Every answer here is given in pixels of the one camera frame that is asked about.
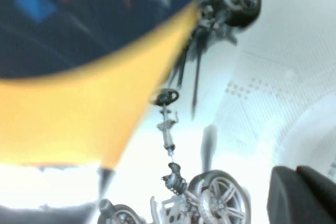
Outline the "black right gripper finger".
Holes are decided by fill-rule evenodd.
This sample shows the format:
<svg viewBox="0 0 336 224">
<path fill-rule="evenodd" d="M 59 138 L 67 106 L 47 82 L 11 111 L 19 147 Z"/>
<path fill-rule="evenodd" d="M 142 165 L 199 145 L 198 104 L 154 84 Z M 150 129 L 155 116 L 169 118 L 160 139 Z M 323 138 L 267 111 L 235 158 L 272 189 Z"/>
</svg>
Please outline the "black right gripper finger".
<svg viewBox="0 0 336 224">
<path fill-rule="evenodd" d="M 275 166 L 267 213 L 271 224 L 333 224 L 335 182 L 309 166 Z"/>
</svg>

